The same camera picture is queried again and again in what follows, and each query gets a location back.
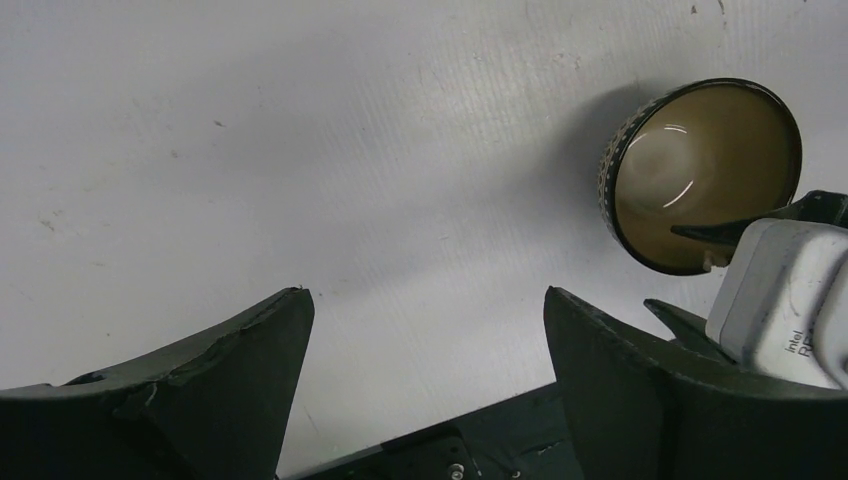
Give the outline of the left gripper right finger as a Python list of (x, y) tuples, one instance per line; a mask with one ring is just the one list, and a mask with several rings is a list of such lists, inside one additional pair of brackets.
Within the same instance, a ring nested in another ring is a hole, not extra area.
[(843, 479), (847, 395), (722, 364), (560, 287), (548, 349), (588, 479)]

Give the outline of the brown dish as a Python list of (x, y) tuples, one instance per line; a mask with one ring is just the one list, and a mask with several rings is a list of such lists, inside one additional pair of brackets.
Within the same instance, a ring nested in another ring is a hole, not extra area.
[(802, 170), (801, 133), (786, 103), (739, 78), (712, 78), (640, 106), (598, 164), (601, 217), (637, 262), (692, 276), (726, 265), (733, 247), (673, 233), (788, 205)]

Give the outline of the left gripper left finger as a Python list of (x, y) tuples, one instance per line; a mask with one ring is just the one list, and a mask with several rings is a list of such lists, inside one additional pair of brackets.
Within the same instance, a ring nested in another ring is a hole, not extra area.
[(271, 479), (315, 316), (287, 288), (63, 385), (1, 393), (5, 479)]

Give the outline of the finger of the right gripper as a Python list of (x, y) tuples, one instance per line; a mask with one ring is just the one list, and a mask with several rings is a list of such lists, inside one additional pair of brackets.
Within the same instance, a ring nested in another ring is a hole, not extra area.
[(643, 304), (674, 334), (675, 344), (722, 364), (736, 364), (706, 335), (704, 318), (657, 299), (646, 299)]
[(762, 219), (794, 220), (847, 228), (847, 195), (813, 190), (787, 206), (716, 225), (674, 225), (670, 231), (680, 237), (709, 244), (735, 247), (744, 231)]

